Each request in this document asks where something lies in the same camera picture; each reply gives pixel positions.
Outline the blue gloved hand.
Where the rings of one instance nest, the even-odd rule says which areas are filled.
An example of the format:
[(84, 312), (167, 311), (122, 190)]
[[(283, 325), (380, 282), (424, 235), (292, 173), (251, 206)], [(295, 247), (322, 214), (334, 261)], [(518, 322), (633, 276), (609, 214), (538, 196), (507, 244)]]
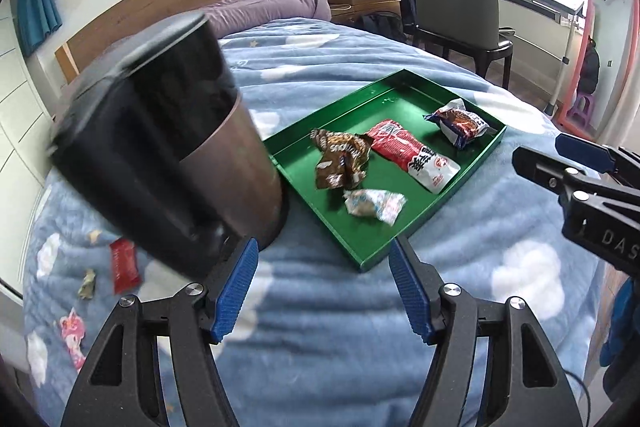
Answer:
[(608, 337), (600, 352), (606, 368), (603, 389), (608, 399), (622, 395), (623, 381), (639, 364), (639, 280), (629, 277), (614, 299)]

